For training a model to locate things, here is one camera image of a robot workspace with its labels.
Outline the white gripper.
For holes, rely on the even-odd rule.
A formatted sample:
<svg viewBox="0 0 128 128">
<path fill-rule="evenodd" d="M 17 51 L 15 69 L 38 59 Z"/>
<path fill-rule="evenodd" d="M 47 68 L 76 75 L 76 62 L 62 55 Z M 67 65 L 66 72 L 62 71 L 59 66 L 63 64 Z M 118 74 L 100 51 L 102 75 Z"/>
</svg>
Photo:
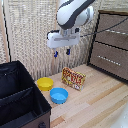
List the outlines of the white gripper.
<svg viewBox="0 0 128 128">
<path fill-rule="evenodd" d="M 54 58 L 57 58 L 58 51 L 56 48 L 64 46 L 72 46 L 79 43 L 80 29 L 68 29 L 68 30 L 53 30 L 47 34 L 47 46 L 54 49 Z M 67 55 L 70 55 L 71 48 L 66 51 Z"/>
</svg>

